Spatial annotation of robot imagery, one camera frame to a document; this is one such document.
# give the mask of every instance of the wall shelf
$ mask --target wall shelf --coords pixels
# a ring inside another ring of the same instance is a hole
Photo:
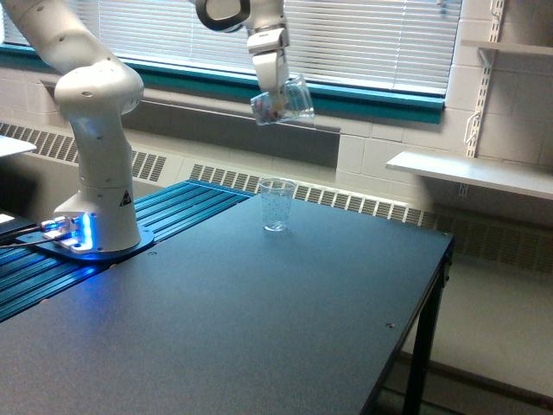
[[[553,200],[553,171],[436,151],[404,151],[387,169]]]
[[[36,147],[31,143],[0,136],[0,157],[12,156],[33,150],[36,150]]]
[[[536,56],[553,56],[553,48],[545,46],[505,43],[501,41],[462,41],[461,45],[485,50],[497,50],[509,54],[532,54]]]

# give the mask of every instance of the teal window sill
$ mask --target teal window sill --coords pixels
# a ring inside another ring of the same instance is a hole
[[[221,99],[248,103],[259,93],[255,76],[122,59],[143,78],[146,87],[170,87],[186,93],[209,93]],[[34,49],[0,44],[0,65],[44,69]],[[395,118],[440,124],[442,97],[390,93],[371,89],[308,83],[315,111],[337,117]]]

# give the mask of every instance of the mounting plate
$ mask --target mounting plate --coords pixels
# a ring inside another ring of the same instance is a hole
[[[87,264],[116,264],[122,262],[125,259],[133,257],[138,253],[145,251],[154,245],[154,232],[150,231],[146,227],[138,227],[138,232],[140,233],[140,242],[138,245],[133,246],[129,249],[124,249],[123,251],[117,252],[95,252],[95,253],[75,253],[69,251],[68,249],[60,246],[55,242],[46,242],[37,246],[33,246],[33,249],[37,251],[43,251],[51,253],[57,257],[62,257],[65,259],[71,259],[73,261],[87,263]],[[27,242],[36,242],[43,240],[42,233],[35,232],[28,235],[21,236],[16,238],[17,242],[27,243]]]

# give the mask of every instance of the empty plastic cup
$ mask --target empty plastic cup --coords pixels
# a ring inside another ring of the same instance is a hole
[[[281,232],[288,227],[290,205],[296,184],[285,179],[262,179],[259,181],[263,226],[272,232]]]

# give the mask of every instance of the heating vent grille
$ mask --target heating vent grille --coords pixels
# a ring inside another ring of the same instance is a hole
[[[215,169],[195,164],[192,180],[222,184],[229,188],[257,193],[258,176],[236,171]],[[320,203],[388,220],[396,220],[417,227],[435,229],[455,235],[455,251],[527,270],[551,274],[553,272],[553,234],[533,233],[486,223],[466,220],[445,214],[422,211],[405,203],[383,201],[370,196],[351,195],[338,189],[319,188],[298,183],[294,197],[302,201]]]
[[[13,124],[0,123],[0,135],[34,144],[38,156],[79,164],[77,144],[73,137],[48,131],[35,130]],[[157,182],[167,158],[141,151],[132,152],[133,177]]]

